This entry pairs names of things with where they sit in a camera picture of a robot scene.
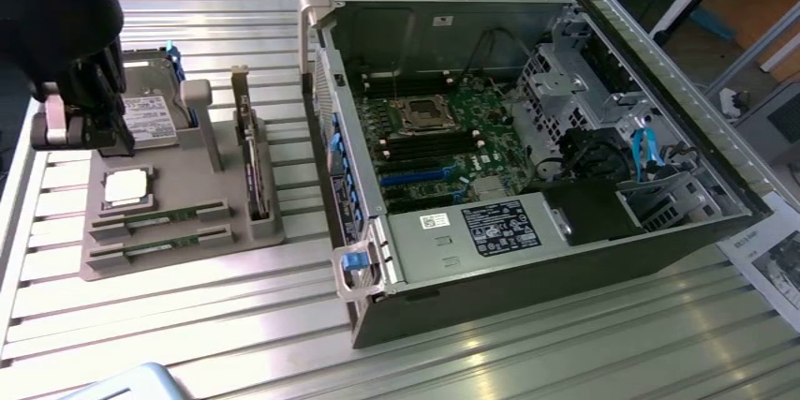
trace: open computer tower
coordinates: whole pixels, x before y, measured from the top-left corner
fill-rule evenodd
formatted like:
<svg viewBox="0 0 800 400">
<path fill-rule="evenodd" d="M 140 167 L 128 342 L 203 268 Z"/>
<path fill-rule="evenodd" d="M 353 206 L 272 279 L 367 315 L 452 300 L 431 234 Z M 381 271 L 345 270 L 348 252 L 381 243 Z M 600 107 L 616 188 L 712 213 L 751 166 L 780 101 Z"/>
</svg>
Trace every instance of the open computer tower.
<svg viewBox="0 0 800 400">
<path fill-rule="evenodd" d="M 312 2 L 355 347 L 652 274 L 771 213 L 613 0 Z"/>
</svg>

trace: cpu socket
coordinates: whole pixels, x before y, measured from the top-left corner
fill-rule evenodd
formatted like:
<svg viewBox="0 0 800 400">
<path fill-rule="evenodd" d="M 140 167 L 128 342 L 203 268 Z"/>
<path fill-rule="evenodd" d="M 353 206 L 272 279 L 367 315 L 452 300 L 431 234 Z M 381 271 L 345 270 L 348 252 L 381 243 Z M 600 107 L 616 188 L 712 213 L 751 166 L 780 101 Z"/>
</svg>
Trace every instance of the cpu socket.
<svg viewBox="0 0 800 400">
<path fill-rule="evenodd" d="M 412 97 L 396 100 L 405 131 L 435 131 L 456 128 L 448 101 L 441 96 Z"/>
</svg>

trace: paper document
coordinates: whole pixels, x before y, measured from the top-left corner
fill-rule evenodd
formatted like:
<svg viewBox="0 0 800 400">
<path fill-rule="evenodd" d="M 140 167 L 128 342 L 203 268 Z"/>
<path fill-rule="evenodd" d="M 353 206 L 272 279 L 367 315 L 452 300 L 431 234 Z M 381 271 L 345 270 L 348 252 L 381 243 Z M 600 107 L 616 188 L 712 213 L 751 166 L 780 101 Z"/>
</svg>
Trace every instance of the paper document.
<svg viewBox="0 0 800 400">
<path fill-rule="evenodd" d="M 800 332 L 800 214 L 773 192 L 764 201 L 775 213 L 717 246 Z"/>
</svg>

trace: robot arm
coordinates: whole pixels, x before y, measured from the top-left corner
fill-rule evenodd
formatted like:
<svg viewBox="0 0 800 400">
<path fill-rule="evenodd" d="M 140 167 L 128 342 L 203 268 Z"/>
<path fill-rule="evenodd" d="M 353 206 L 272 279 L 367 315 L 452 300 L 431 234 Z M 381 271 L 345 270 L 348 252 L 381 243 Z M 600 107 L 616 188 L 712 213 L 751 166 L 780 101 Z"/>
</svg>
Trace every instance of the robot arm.
<svg viewBox="0 0 800 400">
<path fill-rule="evenodd" d="M 119 1 L 0 0 L 0 6 L 0 58 L 20 67 L 45 106 L 33 117 L 33 148 L 131 155 Z"/>
</svg>

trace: aluminum table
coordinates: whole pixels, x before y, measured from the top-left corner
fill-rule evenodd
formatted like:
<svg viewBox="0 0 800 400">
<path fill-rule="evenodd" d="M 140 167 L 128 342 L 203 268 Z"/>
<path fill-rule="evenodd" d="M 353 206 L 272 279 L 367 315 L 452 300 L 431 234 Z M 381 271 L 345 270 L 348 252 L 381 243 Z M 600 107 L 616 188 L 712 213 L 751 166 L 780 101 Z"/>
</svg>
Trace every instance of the aluminum table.
<svg viewBox="0 0 800 400">
<path fill-rule="evenodd" d="M 231 117 L 229 68 L 249 65 L 289 241 L 84 282 L 89 153 L 33 156 L 21 146 L 9 182 L 25 189 L 0 211 L 12 219 L 0 398 L 57 398 L 144 362 L 165 365 L 195 398 L 800 396 L 797 334 L 715 247 L 624 284 L 351 349 L 300 96 L 296 1 L 121 2 L 125 47 L 173 40 L 188 77 L 211 80 L 217 120 Z"/>
</svg>

